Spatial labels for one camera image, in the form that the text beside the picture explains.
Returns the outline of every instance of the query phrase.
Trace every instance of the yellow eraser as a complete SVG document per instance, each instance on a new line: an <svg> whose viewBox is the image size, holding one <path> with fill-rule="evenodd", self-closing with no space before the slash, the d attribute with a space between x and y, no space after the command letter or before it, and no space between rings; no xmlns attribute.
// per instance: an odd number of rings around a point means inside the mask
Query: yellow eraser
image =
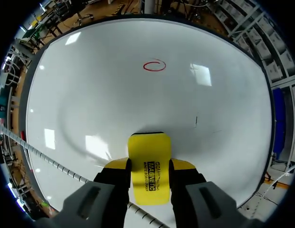
<svg viewBox="0 0 295 228"><path fill-rule="evenodd" d="M128 140L132 180L138 205L168 203L171 141L164 133L134 134Z"/></svg>

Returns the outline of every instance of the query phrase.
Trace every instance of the cable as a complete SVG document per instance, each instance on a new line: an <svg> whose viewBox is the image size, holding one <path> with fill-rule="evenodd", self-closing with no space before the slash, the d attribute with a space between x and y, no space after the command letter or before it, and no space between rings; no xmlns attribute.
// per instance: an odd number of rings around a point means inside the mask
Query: cable
<svg viewBox="0 0 295 228"><path fill-rule="evenodd" d="M128 7L125 9L124 15L127 13L128 9L129 9L130 5L133 3L133 1L134 1L134 0L132 0L132 1L129 3Z"/></svg>
<svg viewBox="0 0 295 228"><path fill-rule="evenodd" d="M186 16L186 18L187 18L187 9L186 9L186 4L183 2L183 1L181 1L183 4L184 4L184 8L185 8L185 16Z"/></svg>
<svg viewBox="0 0 295 228"><path fill-rule="evenodd" d="M138 0L138 2L136 3L136 5L132 8L132 10L130 11L130 13L133 11L134 8L137 7L137 5L139 4L140 0Z"/></svg>
<svg viewBox="0 0 295 228"><path fill-rule="evenodd" d="M63 25L64 25L65 27L67 27L67 28L71 29L71 27L69 27L69 26L65 25L63 21L62 21L62 23L63 23Z"/></svg>
<svg viewBox="0 0 295 228"><path fill-rule="evenodd" d="M295 165L290 167L286 172L284 172L281 176L279 176L275 181L273 181L269 187L267 188L267 190L262 194L262 196L260 197L260 200L257 202L257 205L256 205L256 208L254 209L252 215L251 215L251 219L254 217L256 211L257 211L257 208L258 206L260 205L260 202L263 198L265 198L265 195L267 194L267 192L272 188L272 186L274 186L275 183L277 183L282 177L284 177L287 173L291 172L292 170L295 169Z"/></svg>
<svg viewBox="0 0 295 228"><path fill-rule="evenodd" d="M60 165L56 161L52 160L50 157L46 156L42 152L40 152L37 149L35 149L33 146L31 146L28 143L26 143L24 140L22 140L20 137L18 137L15 133L11 132L10 130L8 130L7 128L5 128L4 126L2 126L1 124L0 124L0 133L3 133L4 135L8 136L9 138L11 138L15 142L17 142L17 144L19 144L23 148L27 149L28 152L31 152L31 153L39 156L44 161L48 162L49 164L52 164L58 170L60 170L63 173L67 174L68 176L70 176L70 177L78 180L79 182L86 183L86 182L90 181L90 180L88 180L88 179L86 179L86 178L84 178L84 177L76 174L75 172L67 169L66 167ZM157 224L158 227L168 228L167 225L165 225L164 223L162 223L161 221L159 221L158 219L156 219L155 217L153 217L152 215L150 215L149 213L147 213L146 211L144 211L143 209L141 209L140 207L138 207L137 205L135 205L132 202L129 202L128 203L128 209L130 209L130 208L134 209L132 211L135 214L141 215L142 219L148 221L149 224L153 224L153 225Z"/></svg>
<svg viewBox="0 0 295 228"><path fill-rule="evenodd" d="M191 4L185 3L185 2L182 1L182 0L180 0L180 1L181 1L181 3L183 3L183 4L186 4L186 5L188 5L188 6L192 6L192 7L205 7L205 6L207 6L207 4L208 4L208 3L206 3L205 5L195 6L195 5L191 5Z"/></svg>

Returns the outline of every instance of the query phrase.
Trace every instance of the chair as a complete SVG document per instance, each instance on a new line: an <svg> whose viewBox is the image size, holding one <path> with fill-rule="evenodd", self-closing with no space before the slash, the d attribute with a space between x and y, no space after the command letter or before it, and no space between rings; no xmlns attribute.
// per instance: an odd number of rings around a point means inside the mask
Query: chair
<svg viewBox="0 0 295 228"><path fill-rule="evenodd" d="M70 0L69 2L68 1L65 2L69 12L66 13L66 15L61 16L63 18L63 20L68 18L71 15L77 14L79 19L74 23L74 25L78 23L79 26L81 26L83 19L86 19L86 18L90 18L91 20L94 19L94 16L92 14L86 14L84 16L82 16L80 14L80 12L82 10L84 10L85 7L88 5L88 0Z"/></svg>

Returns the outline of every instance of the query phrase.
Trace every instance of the red marker drawing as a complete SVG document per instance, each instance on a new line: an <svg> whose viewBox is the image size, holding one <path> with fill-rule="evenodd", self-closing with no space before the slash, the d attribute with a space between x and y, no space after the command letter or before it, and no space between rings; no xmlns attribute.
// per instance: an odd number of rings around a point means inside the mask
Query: red marker drawing
<svg viewBox="0 0 295 228"><path fill-rule="evenodd" d="M167 65L166 65L166 63L164 61L161 61L160 59L157 59L157 58L155 58L155 60L157 60L157 61L152 61L152 62L145 63L143 65L143 69L145 69L147 71L157 72L157 71L162 71L167 67ZM163 64L163 68L161 68L161 69L152 69L151 64Z"/></svg>

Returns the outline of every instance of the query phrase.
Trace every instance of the red circle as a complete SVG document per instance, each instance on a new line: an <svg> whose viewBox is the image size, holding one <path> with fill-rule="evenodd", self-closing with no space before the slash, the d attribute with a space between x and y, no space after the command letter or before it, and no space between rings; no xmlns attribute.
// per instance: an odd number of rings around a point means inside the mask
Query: red circle
<svg viewBox="0 0 295 228"><path fill-rule="evenodd" d="M163 67L162 69L148 69L146 66L149 65L149 64L154 64L154 63L161 64L160 62L153 61L153 62L147 62L147 63L145 63L145 64L143 65L143 69L145 69L145 70L147 70L147 71L157 72L157 71L162 71L162 70L164 70L164 69L167 67L166 63L163 62L163 61L161 61L160 59L156 59L156 58L155 58L155 60L158 60L158 61L160 61L161 63L163 63L163 64L164 64L164 67Z"/></svg>

